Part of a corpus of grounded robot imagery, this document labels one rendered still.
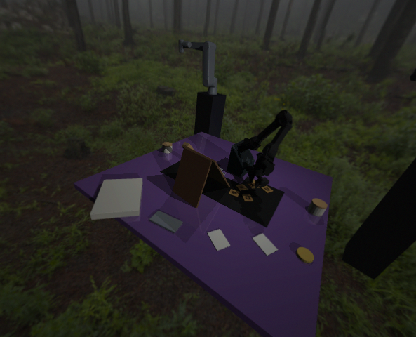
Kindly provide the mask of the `yellow flat round disc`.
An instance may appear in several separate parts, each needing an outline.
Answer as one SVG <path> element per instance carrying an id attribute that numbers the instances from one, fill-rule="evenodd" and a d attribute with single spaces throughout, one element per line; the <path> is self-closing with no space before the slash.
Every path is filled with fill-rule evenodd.
<path id="1" fill-rule="evenodd" d="M 296 250 L 297 257 L 300 258 L 301 261 L 305 263 L 312 263 L 314 260 L 314 256 L 312 252 L 304 247 L 299 247 Z"/>

